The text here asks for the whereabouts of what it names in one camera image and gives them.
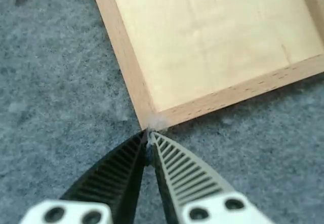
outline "wooden tray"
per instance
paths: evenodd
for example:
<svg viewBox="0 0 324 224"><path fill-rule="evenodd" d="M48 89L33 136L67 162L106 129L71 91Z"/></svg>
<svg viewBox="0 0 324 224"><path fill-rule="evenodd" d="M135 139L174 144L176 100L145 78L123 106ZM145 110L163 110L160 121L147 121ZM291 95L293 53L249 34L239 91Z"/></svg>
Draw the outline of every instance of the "wooden tray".
<svg viewBox="0 0 324 224"><path fill-rule="evenodd" d="M96 1L142 128L324 71L324 0Z"/></svg>

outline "wooden frame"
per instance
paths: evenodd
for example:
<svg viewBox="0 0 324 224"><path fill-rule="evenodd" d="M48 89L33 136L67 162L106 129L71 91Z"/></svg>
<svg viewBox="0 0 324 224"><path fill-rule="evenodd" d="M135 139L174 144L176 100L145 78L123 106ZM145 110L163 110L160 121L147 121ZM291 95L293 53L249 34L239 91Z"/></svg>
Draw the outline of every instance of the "wooden frame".
<svg viewBox="0 0 324 224"><path fill-rule="evenodd" d="M266 73L184 103L156 106L152 91L143 75L143 68L138 62L139 56L134 50L134 42L131 42L125 26L125 21L128 20L125 20L127 19L125 15L124 18L121 15L119 3L116 0L96 0L96 2L143 129L148 126L161 129L176 125L324 71L324 54L319 53L298 62L288 63L286 66L269 69ZM323 46L324 0L305 0L305 2ZM163 123L151 125L155 120Z"/></svg>

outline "bolt hole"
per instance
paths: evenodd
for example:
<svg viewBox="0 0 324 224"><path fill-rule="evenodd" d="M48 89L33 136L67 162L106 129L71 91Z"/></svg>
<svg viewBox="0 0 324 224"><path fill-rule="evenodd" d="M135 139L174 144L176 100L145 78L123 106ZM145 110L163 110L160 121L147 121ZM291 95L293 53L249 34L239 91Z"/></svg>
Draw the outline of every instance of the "bolt hole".
<svg viewBox="0 0 324 224"><path fill-rule="evenodd" d="M208 212L205 209L201 208L192 209L189 215L192 220L203 220L209 216Z"/></svg>
<svg viewBox="0 0 324 224"><path fill-rule="evenodd" d="M230 199L225 202L225 206L229 210L239 210L244 208L244 204L241 200Z"/></svg>
<svg viewBox="0 0 324 224"><path fill-rule="evenodd" d="M64 209L62 207L55 207L46 212L44 219L47 223L56 223L63 215Z"/></svg>
<svg viewBox="0 0 324 224"><path fill-rule="evenodd" d="M82 223L83 224L97 224L98 222L100 222L100 219L101 219L100 212L94 210L94 211L90 211L83 217Z"/></svg>

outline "carpet floor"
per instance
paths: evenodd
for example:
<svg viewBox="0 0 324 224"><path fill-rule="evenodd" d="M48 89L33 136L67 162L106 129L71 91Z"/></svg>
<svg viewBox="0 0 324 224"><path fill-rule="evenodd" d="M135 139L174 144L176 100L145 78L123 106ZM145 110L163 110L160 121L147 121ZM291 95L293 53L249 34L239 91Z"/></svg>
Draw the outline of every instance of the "carpet floor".
<svg viewBox="0 0 324 224"><path fill-rule="evenodd" d="M0 0L0 223L140 130L95 0ZM170 128L276 223L324 220L324 74ZM166 223L145 169L135 223Z"/></svg>

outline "light wood panel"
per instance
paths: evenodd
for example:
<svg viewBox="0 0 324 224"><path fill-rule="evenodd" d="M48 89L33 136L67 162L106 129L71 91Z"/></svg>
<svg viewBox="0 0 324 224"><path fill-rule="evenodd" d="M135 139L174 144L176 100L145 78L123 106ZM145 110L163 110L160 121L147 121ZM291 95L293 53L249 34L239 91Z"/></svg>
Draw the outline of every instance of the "light wood panel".
<svg viewBox="0 0 324 224"><path fill-rule="evenodd" d="M324 0L96 1L142 128L324 71Z"/></svg>

